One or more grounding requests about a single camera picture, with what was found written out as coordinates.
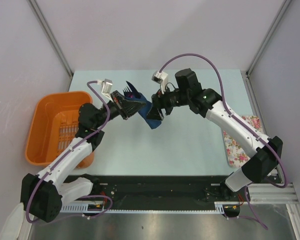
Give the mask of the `purple iridescent fork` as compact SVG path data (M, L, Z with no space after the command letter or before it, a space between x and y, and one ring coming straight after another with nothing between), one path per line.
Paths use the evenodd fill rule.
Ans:
M130 89L128 86L126 86L126 87L122 90L122 92L123 92L123 95L124 95L126 98L134 98L134 97L135 97L134 94L133 94L133 92L131 91L131 89Z

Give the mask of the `dark blue paper napkin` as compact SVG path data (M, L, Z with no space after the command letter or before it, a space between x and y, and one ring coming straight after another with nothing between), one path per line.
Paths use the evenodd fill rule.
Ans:
M141 110L139 110L138 113L152 130L158 128L162 124L160 120L153 120L147 118L147 114L150 112L153 105L150 101L146 99L145 96L142 95L141 98L131 96L128 98L133 101L145 103L145 106Z

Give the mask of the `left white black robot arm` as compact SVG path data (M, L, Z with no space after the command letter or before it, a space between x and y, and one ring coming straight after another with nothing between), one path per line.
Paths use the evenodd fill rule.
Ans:
M80 198L95 200L100 196L101 188L91 177L80 176L70 183L65 180L100 145L105 134L102 129L109 121L116 117L127 120L146 106L145 101L125 97L117 90L110 96L112 99L101 108L92 103L82 104L78 110L78 130L68 147L42 171L23 178L20 201L29 223L33 223L30 216L49 223L63 206Z

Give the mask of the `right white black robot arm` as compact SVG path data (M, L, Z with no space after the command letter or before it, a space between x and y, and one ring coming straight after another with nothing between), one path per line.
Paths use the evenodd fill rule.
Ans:
M230 135L249 157L242 167L224 180L220 188L221 196L232 201L240 189L262 182L277 167L283 141L277 136L270 138L253 128L230 109L215 90L203 89L196 73L190 68L180 70L174 76L178 87L170 91L167 73L156 71L152 75L152 80L160 85L160 89L152 95L152 107L146 117L162 121L164 115L170 115L174 107L189 106L193 113L206 118Z

